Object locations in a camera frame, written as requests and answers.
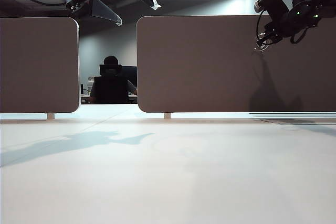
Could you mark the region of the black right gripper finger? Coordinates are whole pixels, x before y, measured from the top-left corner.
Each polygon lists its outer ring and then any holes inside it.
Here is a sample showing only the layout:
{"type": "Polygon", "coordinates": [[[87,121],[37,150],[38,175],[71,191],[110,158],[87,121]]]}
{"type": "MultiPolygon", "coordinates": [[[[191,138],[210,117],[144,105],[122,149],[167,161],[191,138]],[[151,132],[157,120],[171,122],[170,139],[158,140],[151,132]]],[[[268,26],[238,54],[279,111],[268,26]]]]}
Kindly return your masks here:
{"type": "Polygon", "coordinates": [[[264,33],[266,35],[280,36],[281,35],[281,27],[280,23],[277,22],[269,22],[264,26],[264,33]]]}
{"type": "Polygon", "coordinates": [[[262,47],[262,46],[269,46],[276,44],[282,40],[281,36],[278,36],[274,33],[261,33],[257,35],[257,46],[262,47]]]}

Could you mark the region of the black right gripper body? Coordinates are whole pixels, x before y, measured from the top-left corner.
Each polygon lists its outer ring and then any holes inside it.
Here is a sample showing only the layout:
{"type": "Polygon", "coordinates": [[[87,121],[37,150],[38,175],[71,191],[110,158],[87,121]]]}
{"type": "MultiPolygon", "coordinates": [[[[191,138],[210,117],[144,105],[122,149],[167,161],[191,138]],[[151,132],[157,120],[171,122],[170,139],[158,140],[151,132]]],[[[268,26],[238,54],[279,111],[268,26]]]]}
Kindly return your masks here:
{"type": "Polygon", "coordinates": [[[282,15],[279,21],[279,35],[290,37],[305,28],[316,26],[320,20],[321,16],[313,2],[301,2],[282,15]]]}

